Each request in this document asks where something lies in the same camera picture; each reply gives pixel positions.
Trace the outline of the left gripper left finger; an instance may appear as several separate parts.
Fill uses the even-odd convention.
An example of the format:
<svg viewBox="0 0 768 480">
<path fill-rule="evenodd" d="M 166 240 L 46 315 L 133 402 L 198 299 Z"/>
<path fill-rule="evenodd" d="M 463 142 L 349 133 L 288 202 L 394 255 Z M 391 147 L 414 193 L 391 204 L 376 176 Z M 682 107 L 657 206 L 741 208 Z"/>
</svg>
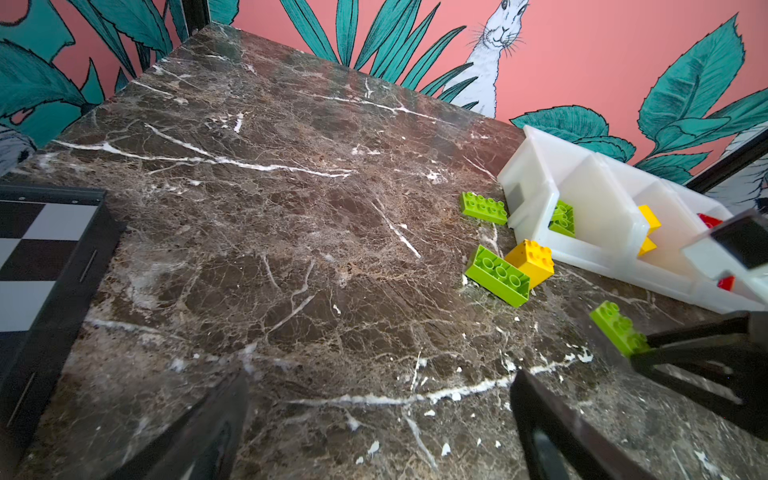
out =
<svg viewBox="0 0 768 480">
<path fill-rule="evenodd" d="M 110 479 L 228 479 L 248 411 L 243 371 L 228 373 Z"/>
</svg>

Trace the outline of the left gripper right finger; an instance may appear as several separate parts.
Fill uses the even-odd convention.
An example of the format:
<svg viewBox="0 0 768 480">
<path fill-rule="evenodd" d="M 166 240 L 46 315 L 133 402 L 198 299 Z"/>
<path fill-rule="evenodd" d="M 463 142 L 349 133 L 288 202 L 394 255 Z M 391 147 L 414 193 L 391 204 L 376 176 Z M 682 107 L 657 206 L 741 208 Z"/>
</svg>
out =
<svg viewBox="0 0 768 480">
<path fill-rule="evenodd" d="M 531 373 L 521 370 L 510 404 L 531 479 L 651 479 Z"/>
</svg>

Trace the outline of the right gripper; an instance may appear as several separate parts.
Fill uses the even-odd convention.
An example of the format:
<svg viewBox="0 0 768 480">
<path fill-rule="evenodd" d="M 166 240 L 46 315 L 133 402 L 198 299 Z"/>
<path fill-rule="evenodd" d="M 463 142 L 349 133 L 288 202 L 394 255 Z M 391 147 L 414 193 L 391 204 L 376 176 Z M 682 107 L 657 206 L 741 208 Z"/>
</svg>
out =
<svg viewBox="0 0 768 480">
<path fill-rule="evenodd" d="M 632 368 L 757 438 L 767 436 L 767 313 L 735 311 L 719 320 L 655 333 Z M 717 384 L 731 399 L 661 370 L 677 367 Z"/>
</svg>

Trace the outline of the green lego brick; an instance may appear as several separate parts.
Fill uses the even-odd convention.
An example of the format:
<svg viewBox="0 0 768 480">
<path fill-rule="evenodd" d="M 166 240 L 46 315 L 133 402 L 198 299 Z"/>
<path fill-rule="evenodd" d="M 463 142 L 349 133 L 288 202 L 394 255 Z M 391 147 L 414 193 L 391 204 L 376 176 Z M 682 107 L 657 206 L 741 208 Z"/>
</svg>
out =
<svg viewBox="0 0 768 480">
<path fill-rule="evenodd" d="M 513 307 L 529 300 L 530 277 L 482 245 L 471 256 L 465 275 Z"/>
<path fill-rule="evenodd" d="M 634 329 L 616 303 L 604 301 L 590 313 L 590 318 L 624 357 L 651 350 L 646 336 Z"/>
<path fill-rule="evenodd" d="M 551 231 L 575 238 L 575 219 L 573 207 L 559 200 L 548 224 Z"/>
<path fill-rule="evenodd" d="M 459 198 L 464 215 L 498 225 L 507 224 L 505 204 L 472 192 L 462 192 Z"/>
</svg>

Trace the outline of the white three-compartment bin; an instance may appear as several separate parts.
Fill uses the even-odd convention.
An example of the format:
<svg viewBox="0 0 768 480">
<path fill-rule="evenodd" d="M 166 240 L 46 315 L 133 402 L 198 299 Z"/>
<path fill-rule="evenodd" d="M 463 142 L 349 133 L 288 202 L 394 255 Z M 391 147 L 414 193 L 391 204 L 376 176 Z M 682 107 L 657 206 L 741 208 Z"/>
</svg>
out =
<svg viewBox="0 0 768 480">
<path fill-rule="evenodd" d="M 517 239 L 550 248 L 557 262 L 718 313 L 766 309 L 733 276 L 707 278 L 681 252 L 708 231 L 698 213 L 733 217 L 720 202 L 534 127 L 524 133 L 497 175 Z M 575 238 L 548 228 L 559 200 L 573 207 Z M 641 205 L 662 224 L 651 235 Z M 657 249 L 639 257 L 646 237 Z"/>
</svg>

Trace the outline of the red arch lego piece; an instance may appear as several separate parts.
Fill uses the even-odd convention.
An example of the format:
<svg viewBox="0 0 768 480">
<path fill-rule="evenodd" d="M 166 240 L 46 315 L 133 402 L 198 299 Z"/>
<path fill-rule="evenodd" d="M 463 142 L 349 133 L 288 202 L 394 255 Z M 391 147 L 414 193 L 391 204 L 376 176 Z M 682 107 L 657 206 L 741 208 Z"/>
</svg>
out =
<svg viewBox="0 0 768 480">
<path fill-rule="evenodd" d="M 723 223 L 722 220 L 703 213 L 698 213 L 697 216 L 708 229 L 714 229 Z"/>
</svg>

